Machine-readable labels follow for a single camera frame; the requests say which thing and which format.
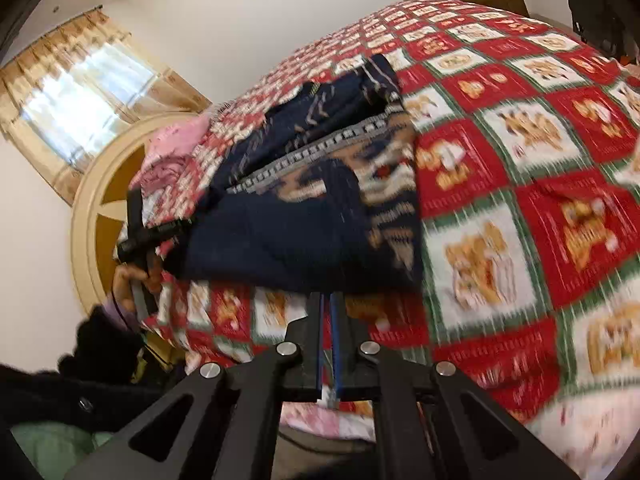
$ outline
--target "screw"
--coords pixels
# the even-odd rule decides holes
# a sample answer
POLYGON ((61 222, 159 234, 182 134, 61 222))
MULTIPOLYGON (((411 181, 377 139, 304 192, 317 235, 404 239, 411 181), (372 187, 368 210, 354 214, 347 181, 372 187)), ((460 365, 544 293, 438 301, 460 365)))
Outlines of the screw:
POLYGON ((380 352, 380 345, 375 341, 365 341, 360 345, 360 351, 366 355, 375 355, 380 352))
POLYGON ((438 364, 436 364, 436 371, 439 375, 451 377, 454 373, 456 373, 456 365, 449 361, 440 361, 438 364))
POLYGON ((293 355, 298 350, 298 346, 295 343, 285 341, 276 346, 276 351, 280 355, 293 355))
POLYGON ((82 408, 84 412, 91 413, 94 410, 94 406, 92 405, 91 401, 89 401, 88 399, 85 399, 84 397, 80 398, 80 401, 78 402, 78 404, 80 405, 80 408, 82 408))
POLYGON ((205 379, 213 379, 214 377, 218 377, 222 368, 220 368, 219 364, 216 363, 207 363, 200 367, 200 375, 205 379))

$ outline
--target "christmas quilt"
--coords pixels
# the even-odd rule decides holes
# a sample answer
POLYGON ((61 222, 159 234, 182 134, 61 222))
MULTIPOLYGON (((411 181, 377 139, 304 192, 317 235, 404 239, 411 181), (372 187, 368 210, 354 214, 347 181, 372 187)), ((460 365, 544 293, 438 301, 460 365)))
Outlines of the christmas quilt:
MULTIPOLYGON (((373 54, 398 74, 419 131, 424 283, 349 297, 350 316, 407 359, 454 362, 581 476, 604 478, 640 427, 640 80, 579 40, 465 2, 385 7, 236 99, 153 196, 149 223, 189 215, 226 147, 303 82, 373 54)), ((249 360, 305 315, 287 291, 166 278, 145 323, 199 362, 249 360)), ((290 406, 283 418, 337 436, 370 410, 341 407, 348 424, 290 406)))

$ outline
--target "green fabric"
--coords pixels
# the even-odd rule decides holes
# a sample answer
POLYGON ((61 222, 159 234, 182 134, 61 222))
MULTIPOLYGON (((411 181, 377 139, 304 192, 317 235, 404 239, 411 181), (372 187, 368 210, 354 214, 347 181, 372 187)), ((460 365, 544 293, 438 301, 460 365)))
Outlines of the green fabric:
POLYGON ((58 422, 19 424, 11 433, 44 480, 63 480, 67 471, 111 437, 58 422))

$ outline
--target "bolt head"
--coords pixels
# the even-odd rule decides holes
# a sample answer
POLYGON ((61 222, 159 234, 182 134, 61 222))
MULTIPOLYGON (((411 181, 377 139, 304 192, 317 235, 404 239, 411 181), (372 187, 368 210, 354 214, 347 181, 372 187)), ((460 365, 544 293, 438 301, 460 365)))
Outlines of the bolt head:
POLYGON ((365 341, 360 345, 360 351, 364 355, 375 355, 380 352, 380 345, 375 341, 365 341))
POLYGON ((438 364, 436 364, 436 371, 438 375, 451 377, 454 373, 456 373, 456 365, 449 361, 440 361, 438 364))
POLYGON ((296 353, 297 350, 298 350, 298 345, 290 341, 285 341, 283 343, 280 343, 278 346, 276 346, 276 352, 278 352, 278 354, 283 356, 293 355, 296 353))
POLYGON ((216 363, 206 363, 200 367, 200 375, 205 379, 213 379, 214 377, 218 377, 222 368, 220 368, 219 364, 216 363))

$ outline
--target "black metal frame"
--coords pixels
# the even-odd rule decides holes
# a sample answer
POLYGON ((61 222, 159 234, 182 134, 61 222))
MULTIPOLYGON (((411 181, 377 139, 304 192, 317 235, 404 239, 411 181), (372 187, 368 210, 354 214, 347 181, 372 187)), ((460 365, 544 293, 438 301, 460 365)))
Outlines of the black metal frame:
POLYGON ((370 341, 338 293, 312 294, 285 343, 253 361, 202 366, 66 479, 269 479, 282 403, 321 395, 326 306, 338 397, 373 401, 382 479, 577 478, 452 363, 425 367, 370 341))

